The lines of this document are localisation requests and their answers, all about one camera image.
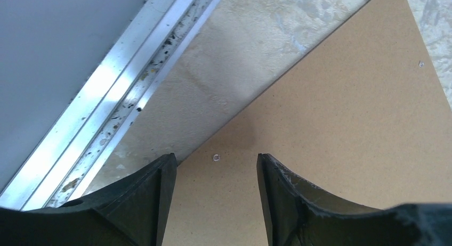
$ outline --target black plastic part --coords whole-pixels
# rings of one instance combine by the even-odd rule
[[[2,245],[161,245],[176,169],[167,154],[60,208],[0,208]]]
[[[452,204],[378,210],[315,186],[269,154],[257,177],[270,246],[452,245]]]

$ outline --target small hole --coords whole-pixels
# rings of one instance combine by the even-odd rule
[[[218,162],[220,160],[220,155],[219,154],[214,154],[213,155],[213,161],[214,162]]]

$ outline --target brown fiberboard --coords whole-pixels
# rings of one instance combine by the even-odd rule
[[[371,207],[452,202],[451,143],[407,1],[371,0],[179,167],[164,245],[266,245],[258,153]]]

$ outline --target aluminum channel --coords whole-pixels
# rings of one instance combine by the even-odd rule
[[[0,195],[0,206],[41,208],[194,0],[175,0],[154,28],[147,2]]]

